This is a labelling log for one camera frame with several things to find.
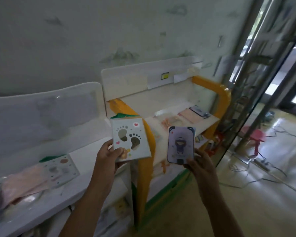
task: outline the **hand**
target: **hand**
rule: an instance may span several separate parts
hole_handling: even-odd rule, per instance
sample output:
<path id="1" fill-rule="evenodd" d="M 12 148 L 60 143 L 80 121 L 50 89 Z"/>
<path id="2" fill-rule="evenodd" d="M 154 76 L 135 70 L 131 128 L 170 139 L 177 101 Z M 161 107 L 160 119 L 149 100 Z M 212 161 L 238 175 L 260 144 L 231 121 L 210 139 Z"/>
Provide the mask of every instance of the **hand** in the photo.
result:
<path id="1" fill-rule="evenodd" d="M 194 159 L 187 159 L 184 165 L 195 176 L 199 194 L 205 207 L 222 199 L 216 168 L 207 153 L 194 149 Z"/>
<path id="2" fill-rule="evenodd" d="M 103 201 L 109 195 L 114 182 L 114 175 L 117 169 L 126 162 L 115 163 L 116 159 L 126 151 L 120 147 L 113 150 L 113 140 L 105 142 L 100 148 L 97 160 L 95 162 L 94 171 L 88 188 L 95 189 L 97 194 L 101 194 Z"/>

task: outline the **left hand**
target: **left hand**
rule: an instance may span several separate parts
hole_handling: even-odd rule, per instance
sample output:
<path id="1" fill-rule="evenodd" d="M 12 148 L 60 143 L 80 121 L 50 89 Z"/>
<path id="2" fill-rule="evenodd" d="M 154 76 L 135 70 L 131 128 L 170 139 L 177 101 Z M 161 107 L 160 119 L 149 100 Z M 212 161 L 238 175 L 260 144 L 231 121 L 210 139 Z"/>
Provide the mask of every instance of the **left hand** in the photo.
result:
<path id="1" fill-rule="evenodd" d="M 111 145 L 113 145 L 112 139 L 105 142 L 100 148 L 89 184 L 89 188 L 95 188 L 97 193 L 101 193 L 104 199 L 106 199 L 111 191 L 114 175 L 117 169 L 126 163 L 115 163 L 116 159 L 123 153 L 124 149 L 122 147 L 116 150 L 113 150 L 113 147 L 109 149 Z"/>

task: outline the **baby footprint print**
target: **baby footprint print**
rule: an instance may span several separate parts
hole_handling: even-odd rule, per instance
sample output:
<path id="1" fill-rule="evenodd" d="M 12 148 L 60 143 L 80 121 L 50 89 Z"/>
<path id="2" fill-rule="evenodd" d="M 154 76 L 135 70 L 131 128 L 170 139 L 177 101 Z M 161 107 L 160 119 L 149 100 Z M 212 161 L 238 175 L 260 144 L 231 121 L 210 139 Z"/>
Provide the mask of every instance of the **baby footprint print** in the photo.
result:
<path id="1" fill-rule="evenodd" d="M 130 142 L 132 143 L 132 147 L 130 147 L 132 150 L 136 150 L 140 145 L 140 139 L 141 137 L 137 134 L 129 134 Z"/>
<path id="2" fill-rule="evenodd" d="M 117 128 L 116 131 L 118 131 L 118 137 L 121 141 L 127 141 L 127 130 L 128 129 L 128 126 L 121 126 L 119 128 Z"/>

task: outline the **yellow frame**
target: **yellow frame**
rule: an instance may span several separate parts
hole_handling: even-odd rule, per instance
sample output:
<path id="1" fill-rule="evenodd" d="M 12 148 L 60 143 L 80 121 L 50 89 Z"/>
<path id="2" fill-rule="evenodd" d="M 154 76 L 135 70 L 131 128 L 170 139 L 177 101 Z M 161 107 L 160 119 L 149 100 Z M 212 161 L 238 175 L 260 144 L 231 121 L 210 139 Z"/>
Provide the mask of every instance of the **yellow frame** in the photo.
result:
<path id="1" fill-rule="evenodd" d="M 223 115 L 225 114 L 231 100 L 231 93 L 227 87 L 224 85 L 211 81 L 209 79 L 200 77 L 200 76 L 193 76 L 192 77 L 192 82 L 205 87 L 209 90 L 212 90 L 216 92 L 219 96 L 219 103 L 217 106 L 217 111 L 215 112 L 214 116 L 217 118 L 221 119 Z M 123 114 L 130 114 L 130 115 L 138 115 L 132 108 L 130 108 L 127 104 L 125 104 L 122 100 L 120 99 L 114 99 L 108 101 L 111 110 L 114 113 L 123 113 Z M 147 135 L 147 139 L 149 142 L 150 146 L 150 151 L 151 151 L 151 158 L 147 159 L 141 159 L 138 161 L 138 181 L 137 181 L 137 195 L 136 195 L 136 222 L 139 224 L 140 221 L 143 219 L 144 214 L 145 214 L 145 206 L 147 202 L 147 197 L 148 197 L 148 192 L 149 192 L 149 186 L 150 186 L 150 181 L 152 179 L 152 174 L 153 174 L 153 161 L 154 161 L 154 156 L 155 156 L 155 151 L 156 151 L 156 142 L 154 139 L 154 136 L 152 134 L 152 131 L 149 127 L 149 125 L 146 123 L 145 120 L 143 120 L 144 126 L 145 126 L 145 131 Z M 211 127 L 209 127 L 205 132 L 204 136 L 207 139 L 212 139 L 213 134 L 217 128 L 217 125 L 219 122 L 215 123 Z M 200 149 L 204 150 L 206 147 L 205 143 L 202 145 Z"/>

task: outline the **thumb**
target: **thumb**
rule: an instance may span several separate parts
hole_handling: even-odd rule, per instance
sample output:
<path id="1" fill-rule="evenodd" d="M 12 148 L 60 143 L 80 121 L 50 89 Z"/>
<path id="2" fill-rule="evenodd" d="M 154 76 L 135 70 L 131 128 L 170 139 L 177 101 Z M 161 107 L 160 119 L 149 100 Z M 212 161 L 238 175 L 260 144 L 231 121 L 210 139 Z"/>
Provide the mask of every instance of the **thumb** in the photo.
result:
<path id="1" fill-rule="evenodd" d="M 110 153 L 110 158 L 113 158 L 114 160 L 116 160 L 123 152 L 124 152 L 124 148 L 119 147 Z"/>

